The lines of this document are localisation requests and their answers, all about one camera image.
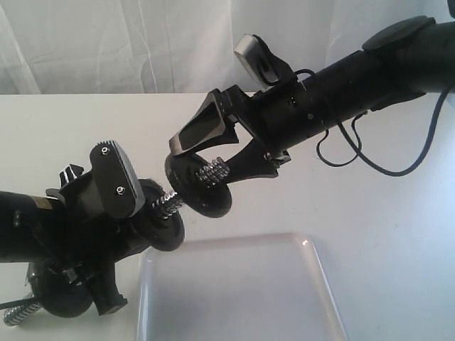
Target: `black cylinder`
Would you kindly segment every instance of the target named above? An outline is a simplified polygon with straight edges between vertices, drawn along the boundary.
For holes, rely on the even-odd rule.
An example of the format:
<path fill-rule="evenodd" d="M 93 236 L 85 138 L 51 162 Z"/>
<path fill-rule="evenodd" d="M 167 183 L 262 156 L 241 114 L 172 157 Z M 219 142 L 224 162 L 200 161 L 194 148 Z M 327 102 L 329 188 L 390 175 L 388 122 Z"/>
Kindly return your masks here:
<path fill-rule="evenodd" d="M 421 30 L 396 56 L 398 79 L 408 88 L 444 91 L 455 82 L 455 23 L 440 23 Z"/>
<path fill-rule="evenodd" d="M 64 229 L 65 208 L 58 200 L 0 192 L 0 263 L 54 257 Z"/>
<path fill-rule="evenodd" d="M 335 126 L 327 101 L 341 121 L 365 112 L 394 91 L 384 64 L 357 51 L 302 83 L 275 87 L 254 98 L 270 151 L 283 151 Z"/>

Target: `screw head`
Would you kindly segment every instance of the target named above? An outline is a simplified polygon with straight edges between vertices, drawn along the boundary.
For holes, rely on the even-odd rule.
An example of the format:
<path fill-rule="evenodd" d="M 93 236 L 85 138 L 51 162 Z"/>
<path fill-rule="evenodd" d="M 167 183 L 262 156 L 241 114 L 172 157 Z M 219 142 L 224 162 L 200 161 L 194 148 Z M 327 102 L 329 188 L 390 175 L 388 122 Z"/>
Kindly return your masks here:
<path fill-rule="evenodd" d="M 118 195 L 123 195 L 123 194 L 125 194 L 127 189 L 125 187 L 123 187 L 123 186 L 119 186 L 119 187 L 117 187 L 116 191 L 117 191 Z"/>

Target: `white tabletop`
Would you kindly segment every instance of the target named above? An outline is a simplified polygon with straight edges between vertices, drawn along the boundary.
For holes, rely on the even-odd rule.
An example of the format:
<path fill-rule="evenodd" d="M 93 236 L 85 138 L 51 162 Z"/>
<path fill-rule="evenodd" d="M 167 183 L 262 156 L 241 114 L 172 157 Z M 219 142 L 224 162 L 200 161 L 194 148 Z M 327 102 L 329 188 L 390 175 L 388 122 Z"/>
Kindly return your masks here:
<path fill-rule="evenodd" d="M 196 112 L 204 94 L 0 97 L 0 189 L 42 195 L 58 186 L 68 163 L 90 169 L 91 148 L 115 139 L 139 177 L 170 188 L 164 175 L 168 139 Z M 428 95 L 359 122 L 364 150 L 399 170 L 417 157 L 436 96 Z M 318 249 L 351 340 L 454 340 L 455 117 L 444 107 L 427 160 L 405 178 L 388 178 L 365 164 L 332 169 L 317 159 L 316 139 L 290 150 L 293 162 L 274 180 L 231 186 L 233 206 L 220 220 L 188 208 L 187 239 L 301 232 Z M 241 144 L 248 136 L 240 132 Z M 203 153 L 228 158 L 240 146 Z M 333 131 L 323 152 L 351 157 Z M 0 325 L 0 340 L 135 340 L 140 257 L 117 264 L 129 305 L 73 320 L 39 312 L 17 328 Z M 20 298 L 25 264 L 0 264 L 0 301 Z"/>

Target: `metal bolt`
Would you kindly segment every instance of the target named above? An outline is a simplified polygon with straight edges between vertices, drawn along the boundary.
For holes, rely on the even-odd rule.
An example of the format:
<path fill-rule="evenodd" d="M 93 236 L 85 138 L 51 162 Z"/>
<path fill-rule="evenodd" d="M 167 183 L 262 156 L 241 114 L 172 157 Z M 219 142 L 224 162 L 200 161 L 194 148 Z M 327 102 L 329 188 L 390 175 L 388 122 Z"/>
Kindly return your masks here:
<path fill-rule="evenodd" d="M 117 187 L 116 191 L 117 191 L 118 195 L 123 195 L 123 194 L 125 194 L 127 189 L 125 187 L 123 187 L 123 186 L 119 186 L 119 187 Z"/>
<path fill-rule="evenodd" d="M 212 187 L 228 176 L 228 174 L 228 165 L 226 165 L 222 158 L 216 158 L 216 160 L 213 160 L 208 165 L 203 166 L 196 173 L 196 177 L 201 183 Z M 151 206 L 158 216 L 165 220 L 177 213 L 183 204 L 184 202 L 181 196 L 173 190 L 153 202 Z"/>
<path fill-rule="evenodd" d="M 102 154 L 102 155 L 107 155 L 107 154 L 110 153 L 110 151 L 111 151 L 111 150 L 110 150 L 109 148 L 107 148 L 107 147 L 102 147 L 102 148 L 101 148 L 101 154 Z"/>
<path fill-rule="evenodd" d="M 24 299 L 29 299 L 35 297 L 33 293 L 29 293 Z M 29 303 L 18 305 L 14 308 L 9 308 L 5 310 L 3 315 L 3 322 L 9 327 L 13 327 L 23 322 L 28 316 L 36 313 L 41 309 L 40 303 Z"/>

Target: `transparent tray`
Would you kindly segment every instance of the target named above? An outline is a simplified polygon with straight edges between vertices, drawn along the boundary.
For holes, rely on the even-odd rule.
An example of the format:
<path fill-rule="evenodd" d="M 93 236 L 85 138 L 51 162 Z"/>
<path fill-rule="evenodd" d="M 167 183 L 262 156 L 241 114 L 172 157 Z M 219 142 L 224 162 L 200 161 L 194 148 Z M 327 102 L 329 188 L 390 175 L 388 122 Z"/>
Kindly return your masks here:
<path fill-rule="evenodd" d="M 137 341 L 347 340 L 314 245 L 295 234 L 148 251 Z"/>

